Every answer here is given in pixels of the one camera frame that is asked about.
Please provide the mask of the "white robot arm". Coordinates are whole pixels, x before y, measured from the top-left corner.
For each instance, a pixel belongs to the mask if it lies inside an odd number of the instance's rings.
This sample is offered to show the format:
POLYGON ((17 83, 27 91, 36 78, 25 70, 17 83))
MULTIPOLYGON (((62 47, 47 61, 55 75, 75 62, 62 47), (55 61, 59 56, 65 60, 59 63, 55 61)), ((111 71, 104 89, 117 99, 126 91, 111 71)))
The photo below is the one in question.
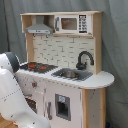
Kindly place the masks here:
POLYGON ((14 121, 18 128, 51 128, 49 121, 27 104, 14 76, 18 70, 19 59, 15 54, 0 54, 0 114, 14 121))

